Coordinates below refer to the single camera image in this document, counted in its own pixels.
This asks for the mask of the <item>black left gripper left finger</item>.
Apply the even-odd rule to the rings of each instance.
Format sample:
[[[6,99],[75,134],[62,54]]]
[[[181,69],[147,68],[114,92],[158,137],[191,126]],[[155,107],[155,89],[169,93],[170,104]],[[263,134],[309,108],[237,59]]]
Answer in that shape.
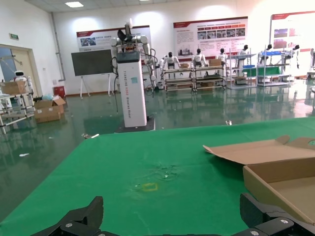
[[[100,229],[103,215],[103,198],[96,196],[88,206],[69,211],[58,223],[34,235],[107,236],[108,233]]]

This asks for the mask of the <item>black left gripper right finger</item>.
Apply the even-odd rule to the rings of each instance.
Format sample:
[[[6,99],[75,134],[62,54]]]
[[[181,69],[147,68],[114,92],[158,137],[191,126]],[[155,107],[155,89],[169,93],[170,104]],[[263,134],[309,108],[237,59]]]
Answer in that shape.
[[[237,236],[313,236],[315,227],[295,219],[282,208],[258,202],[251,194],[240,195],[240,215],[247,229]]]

